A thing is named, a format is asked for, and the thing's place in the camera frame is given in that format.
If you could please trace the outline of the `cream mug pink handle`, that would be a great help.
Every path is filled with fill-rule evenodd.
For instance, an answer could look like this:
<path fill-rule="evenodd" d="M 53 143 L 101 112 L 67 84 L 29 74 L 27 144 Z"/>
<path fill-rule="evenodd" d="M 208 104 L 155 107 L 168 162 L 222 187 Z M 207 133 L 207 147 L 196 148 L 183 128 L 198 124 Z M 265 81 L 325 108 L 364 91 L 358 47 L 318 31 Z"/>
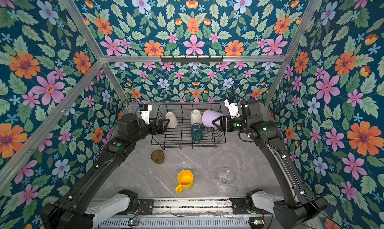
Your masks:
<path fill-rule="evenodd" d="M 166 114 L 166 119 L 169 119 L 168 128 L 174 129 L 178 126 L 177 117 L 173 112 L 168 112 Z"/>

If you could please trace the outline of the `white ceramic mug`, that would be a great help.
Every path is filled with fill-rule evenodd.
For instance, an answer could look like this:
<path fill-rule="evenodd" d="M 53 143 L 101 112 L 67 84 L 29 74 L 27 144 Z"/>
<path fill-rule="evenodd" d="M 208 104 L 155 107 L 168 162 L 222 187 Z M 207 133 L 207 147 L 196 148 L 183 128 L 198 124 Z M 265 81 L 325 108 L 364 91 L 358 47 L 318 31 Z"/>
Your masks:
<path fill-rule="evenodd" d="M 200 110 L 194 109 L 190 114 L 190 118 L 191 118 L 191 124 L 192 125 L 194 125 L 196 123 L 199 123 L 202 125 L 202 114 L 201 114 Z"/>

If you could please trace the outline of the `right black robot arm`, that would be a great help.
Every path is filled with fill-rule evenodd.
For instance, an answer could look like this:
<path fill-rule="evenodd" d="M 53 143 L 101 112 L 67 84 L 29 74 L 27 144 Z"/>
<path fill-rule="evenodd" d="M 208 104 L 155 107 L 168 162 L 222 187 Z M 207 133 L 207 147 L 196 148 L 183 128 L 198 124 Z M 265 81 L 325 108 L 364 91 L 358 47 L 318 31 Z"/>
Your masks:
<path fill-rule="evenodd" d="M 221 132 L 245 134 L 267 158 L 277 177 L 283 195 L 277 197 L 261 189 L 246 194 L 249 212 L 264 210 L 271 213 L 284 229 L 292 229 L 315 218 L 326 207 L 323 197 L 316 197 L 306 186 L 290 158 L 283 136 L 275 122 L 262 113 L 263 104 L 255 99 L 237 102 L 225 100 L 228 115 L 220 116 L 212 124 Z"/>

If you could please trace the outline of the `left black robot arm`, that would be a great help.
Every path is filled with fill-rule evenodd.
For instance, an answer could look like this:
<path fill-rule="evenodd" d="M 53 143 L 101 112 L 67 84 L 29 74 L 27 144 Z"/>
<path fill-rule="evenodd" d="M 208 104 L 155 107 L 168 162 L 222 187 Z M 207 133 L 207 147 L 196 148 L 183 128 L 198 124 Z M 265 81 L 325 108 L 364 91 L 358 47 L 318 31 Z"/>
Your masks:
<path fill-rule="evenodd" d="M 95 207 L 89 204 L 112 172 L 135 149 L 136 143 L 148 135 L 164 134 L 169 122 L 169 119 L 152 118 L 147 124 L 134 113 L 123 115 L 117 121 L 117 136 L 106 144 L 96 164 L 60 200 L 43 206 L 44 228 L 92 229 L 120 212 L 138 212 L 138 194 L 130 190 L 121 190 Z"/>

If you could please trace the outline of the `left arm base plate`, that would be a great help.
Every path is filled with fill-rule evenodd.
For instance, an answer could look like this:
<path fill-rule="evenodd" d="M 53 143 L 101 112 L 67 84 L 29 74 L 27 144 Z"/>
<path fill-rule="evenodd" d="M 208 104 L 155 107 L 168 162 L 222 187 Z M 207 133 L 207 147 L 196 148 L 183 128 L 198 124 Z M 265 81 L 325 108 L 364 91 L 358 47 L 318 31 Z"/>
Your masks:
<path fill-rule="evenodd" d="M 134 210 L 134 215 L 139 216 L 150 216 L 152 215 L 154 209 L 155 200 L 154 199 L 138 199 L 134 203 L 136 209 Z"/>

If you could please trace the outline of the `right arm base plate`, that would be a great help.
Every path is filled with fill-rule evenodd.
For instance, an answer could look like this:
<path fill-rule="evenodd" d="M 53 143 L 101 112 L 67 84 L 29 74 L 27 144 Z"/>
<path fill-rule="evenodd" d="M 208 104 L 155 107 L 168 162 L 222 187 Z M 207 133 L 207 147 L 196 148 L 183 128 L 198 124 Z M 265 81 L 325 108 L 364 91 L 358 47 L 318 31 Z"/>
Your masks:
<path fill-rule="evenodd" d="M 232 211 L 234 215 L 255 215 L 259 210 L 248 207 L 245 198 L 229 198 L 232 203 Z"/>

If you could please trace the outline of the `dark green mug white interior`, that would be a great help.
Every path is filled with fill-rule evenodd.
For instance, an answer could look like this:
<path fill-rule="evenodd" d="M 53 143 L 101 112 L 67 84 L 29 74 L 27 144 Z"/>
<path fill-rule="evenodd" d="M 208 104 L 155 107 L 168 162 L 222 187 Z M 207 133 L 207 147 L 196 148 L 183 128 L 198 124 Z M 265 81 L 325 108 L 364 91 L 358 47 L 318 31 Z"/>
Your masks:
<path fill-rule="evenodd" d="M 200 123 L 195 123 L 191 126 L 191 138 L 194 142 L 200 142 L 203 140 L 204 134 L 203 134 L 204 128 L 201 126 Z"/>

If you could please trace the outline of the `lilac plastic cup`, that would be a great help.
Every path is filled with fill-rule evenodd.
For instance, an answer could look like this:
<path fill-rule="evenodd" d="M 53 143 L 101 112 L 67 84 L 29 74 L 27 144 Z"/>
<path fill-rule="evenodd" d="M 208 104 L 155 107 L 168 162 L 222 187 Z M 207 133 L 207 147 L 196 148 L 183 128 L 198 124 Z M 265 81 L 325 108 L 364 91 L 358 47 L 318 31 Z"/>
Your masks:
<path fill-rule="evenodd" d="M 213 121 L 216 121 L 221 116 L 224 116 L 224 114 L 208 109 L 202 115 L 202 123 L 205 127 L 216 128 Z"/>

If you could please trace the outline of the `clear glass cup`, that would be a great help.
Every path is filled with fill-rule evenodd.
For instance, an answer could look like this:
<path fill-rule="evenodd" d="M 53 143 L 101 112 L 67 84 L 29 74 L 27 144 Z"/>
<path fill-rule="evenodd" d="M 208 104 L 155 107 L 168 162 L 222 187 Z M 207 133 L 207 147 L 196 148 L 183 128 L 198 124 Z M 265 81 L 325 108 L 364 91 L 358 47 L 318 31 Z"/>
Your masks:
<path fill-rule="evenodd" d="M 222 168 L 218 172 L 218 180 L 223 184 L 230 184 L 233 181 L 233 173 L 230 169 Z"/>

